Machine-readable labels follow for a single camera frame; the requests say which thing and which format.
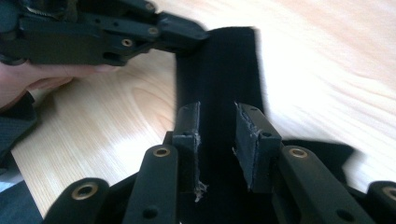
black fabric strap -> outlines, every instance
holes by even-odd
[[[198,203],[193,194],[181,196],[180,221],[272,223],[270,196],[247,193],[232,151],[235,102],[264,110],[253,29],[213,30],[198,51],[177,56],[177,108],[196,102],[201,102],[200,179],[209,187]],[[262,216],[263,210],[270,216]]]

screw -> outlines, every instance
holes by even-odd
[[[150,27],[148,28],[148,33],[151,35],[157,35],[158,34],[158,29],[155,27]]]
[[[131,40],[131,39],[123,39],[122,41],[121,41],[121,44],[123,45],[123,46],[125,46],[125,47],[131,47],[133,44],[134,44],[134,42]]]

human hand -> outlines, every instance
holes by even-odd
[[[15,105],[29,90],[56,88],[73,77],[112,72],[110,65],[38,65],[29,62],[9,66],[0,63],[0,112]]]

wood grain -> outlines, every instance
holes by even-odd
[[[159,10],[207,29],[252,26],[267,113],[284,138],[357,148],[345,167],[366,190],[396,181],[396,3],[393,1],[171,1]],[[119,72],[79,79],[39,101],[40,122],[13,150],[45,215],[70,183],[111,185],[135,173],[172,130],[175,60],[153,50]]]

black mount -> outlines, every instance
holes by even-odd
[[[266,198],[274,209],[266,210],[264,217],[275,215],[275,223],[290,224],[395,223],[396,183],[374,182],[367,194],[345,186],[311,150],[284,147],[258,108],[239,104],[236,110],[233,152],[246,179],[246,191],[256,200],[264,200],[263,194],[270,196]],[[92,178],[69,186],[44,223],[179,223],[180,194],[194,192],[199,197],[206,191],[197,166],[199,111],[200,104],[179,110],[175,131],[167,133],[163,145],[146,152],[139,173],[111,188],[104,180]]]
[[[0,1],[0,62],[10,65],[122,66],[150,49],[189,52],[207,38],[196,22],[143,0]]]

